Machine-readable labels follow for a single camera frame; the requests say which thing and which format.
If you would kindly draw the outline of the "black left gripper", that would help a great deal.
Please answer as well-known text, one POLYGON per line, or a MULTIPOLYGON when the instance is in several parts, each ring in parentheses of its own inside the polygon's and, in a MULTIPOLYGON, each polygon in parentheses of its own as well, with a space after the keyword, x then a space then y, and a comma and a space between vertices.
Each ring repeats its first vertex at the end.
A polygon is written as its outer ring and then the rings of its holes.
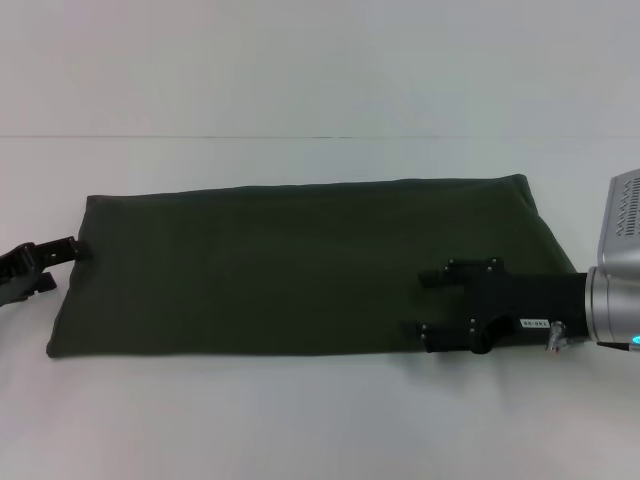
POLYGON ((68 262, 89 260, 91 249, 84 241, 66 237, 41 244, 25 243, 1 256, 1 305, 20 303, 36 293, 57 288, 49 272, 36 280, 36 266, 44 271, 68 262))

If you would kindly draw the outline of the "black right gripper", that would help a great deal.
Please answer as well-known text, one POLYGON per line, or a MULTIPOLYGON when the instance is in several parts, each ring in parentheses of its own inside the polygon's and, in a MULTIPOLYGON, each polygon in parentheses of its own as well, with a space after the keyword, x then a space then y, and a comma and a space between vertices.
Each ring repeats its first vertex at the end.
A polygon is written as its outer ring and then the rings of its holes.
POLYGON ((469 323, 399 323, 407 351, 485 354, 511 341, 545 343, 552 350, 589 338, 586 280, 577 274, 511 274, 499 257, 451 259, 418 274, 423 288, 464 286, 469 323))

